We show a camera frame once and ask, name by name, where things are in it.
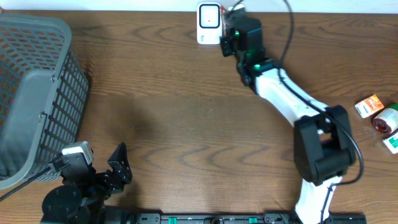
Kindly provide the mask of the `orange white small box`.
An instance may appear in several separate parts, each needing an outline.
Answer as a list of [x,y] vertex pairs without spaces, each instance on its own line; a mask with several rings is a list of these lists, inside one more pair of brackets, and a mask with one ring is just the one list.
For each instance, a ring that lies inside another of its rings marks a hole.
[[362,118],[368,118],[384,108],[381,100],[376,95],[371,95],[354,106]]

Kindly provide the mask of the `green lid white jar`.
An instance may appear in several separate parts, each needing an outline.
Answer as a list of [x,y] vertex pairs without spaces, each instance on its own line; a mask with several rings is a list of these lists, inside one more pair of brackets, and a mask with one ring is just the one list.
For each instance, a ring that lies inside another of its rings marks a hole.
[[397,130],[397,104],[391,104],[373,119],[374,128],[380,133],[391,134]]

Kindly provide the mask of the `white green carton box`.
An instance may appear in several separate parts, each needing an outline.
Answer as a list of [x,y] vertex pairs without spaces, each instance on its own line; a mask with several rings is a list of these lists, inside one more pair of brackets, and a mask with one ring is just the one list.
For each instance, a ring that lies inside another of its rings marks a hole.
[[390,135],[388,138],[383,139],[382,142],[392,154],[398,153],[398,132]]

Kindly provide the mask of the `orange snack bar wrapper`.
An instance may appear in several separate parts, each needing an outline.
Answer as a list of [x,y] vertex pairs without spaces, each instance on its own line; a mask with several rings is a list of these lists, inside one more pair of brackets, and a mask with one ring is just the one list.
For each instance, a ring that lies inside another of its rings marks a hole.
[[225,32],[225,30],[226,30],[226,28],[228,26],[228,22],[227,22],[227,17],[226,16],[227,16],[227,13],[229,13],[229,11],[223,6],[221,6],[220,11],[221,11],[221,21],[222,21],[222,24],[223,24],[223,32]]

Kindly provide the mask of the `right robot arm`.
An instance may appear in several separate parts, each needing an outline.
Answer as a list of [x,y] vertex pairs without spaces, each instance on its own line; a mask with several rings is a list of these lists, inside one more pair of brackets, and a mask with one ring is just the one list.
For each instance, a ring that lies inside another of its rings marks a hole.
[[266,223],[366,223],[364,215],[329,212],[336,187],[356,162],[348,114],[305,93],[266,55],[259,19],[240,6],[222,17],[220,47],[233,55],[241,81],[271,103],[294,129],[294,162],[302,176],[300,198],[291,214],[267,213]]

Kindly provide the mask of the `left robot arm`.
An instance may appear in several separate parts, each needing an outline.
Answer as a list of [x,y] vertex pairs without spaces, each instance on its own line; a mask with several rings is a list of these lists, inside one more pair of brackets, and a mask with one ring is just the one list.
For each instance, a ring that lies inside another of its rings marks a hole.
[[132,173],[127,149],[121,142],[108,159],[110,170],[97,172],[88,142],[76,142],[62,149],[49,164],[59,171],[62,185],[51,190],[42,202],[41,223],[135,223],[135,215],[105,201],[123,192]]

